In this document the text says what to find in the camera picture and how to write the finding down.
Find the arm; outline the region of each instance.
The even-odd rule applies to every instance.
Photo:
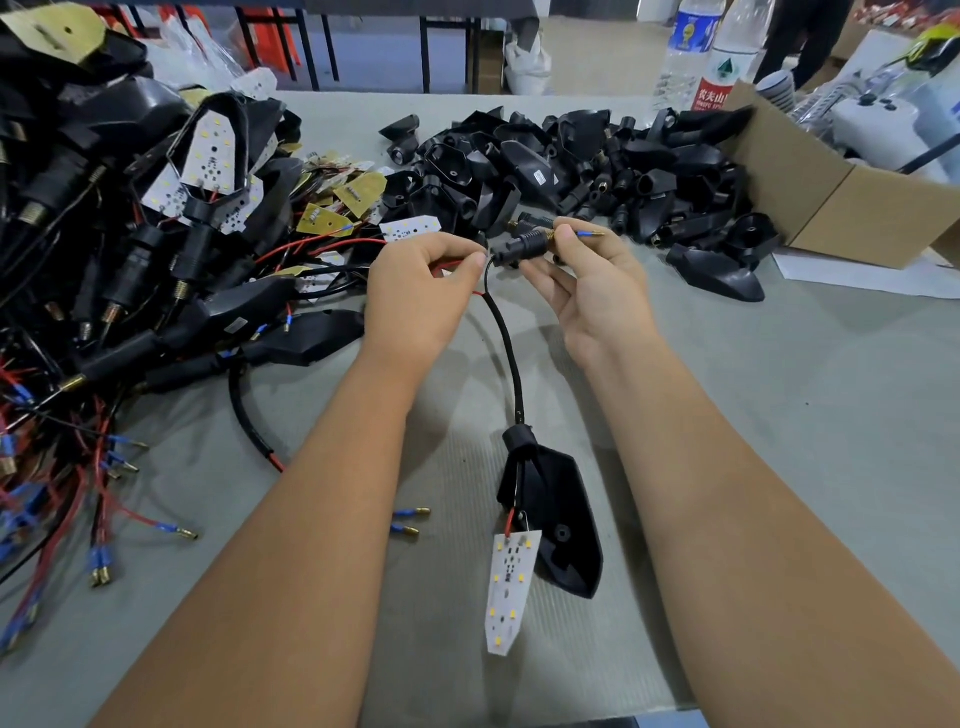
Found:
[[[591,240],[558,231],[576,278],[522,270],[610,423],[710,727],[960,725],[960,674],[670,351],[623,243]]]
[[[466,255],[432,278],[430,262]],[[442,234],[380,254],[366,338],[333,400],[92,726],[356,725],[407,413],[484,259]]]

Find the red bottle label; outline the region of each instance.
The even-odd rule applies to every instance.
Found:
[[[696,96],[693,97],[692,108],[694,111],[722,109],[732,90],[732,85],[712,84],[707,79],[703,79],[700,82],[700,87],[697,88]]]

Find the white plastic bag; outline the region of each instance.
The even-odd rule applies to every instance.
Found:
[[[147,60],[154,78],[173,88],[200,85],[227,91],[243,69],[206,31],[203,22],[190,18],[187,33],[175,17],[160,25],[160,42],[147,43]]]
[[[542,96],[550,85],[553,59],[543,50],[542,35],[537,34],[529,52],[515,40],[504,49],[507,84],[515,96]]]

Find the plastic water bottle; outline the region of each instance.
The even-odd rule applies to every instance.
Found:
[[[773,0],[735,0],[713,41],[704,78],[693,97],[693,110],[723,106],[766,42],[773,5]]]
[[[724,0],[684,0],[667,43],[663,70],[654,89],[654,109],[690,108],[693,92],[704,75],[713,34],[726,8]]]

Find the sticker label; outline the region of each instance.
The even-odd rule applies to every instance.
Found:
[[[224,333],[236,333],[249,323],[247,319],[237,317],[236,320],[224,329]]]
[[[706,53],[713,43],[720,26],[720,15],[695,15],[691,12],[678,12],[677,24],[673,36],[667,44],[671,51],[685,53]]]
[[[693,110],[721,109],[733,85],[747,72],[755,58],[755,52],[740,53],[714,48],[704,78],[693,98]]]

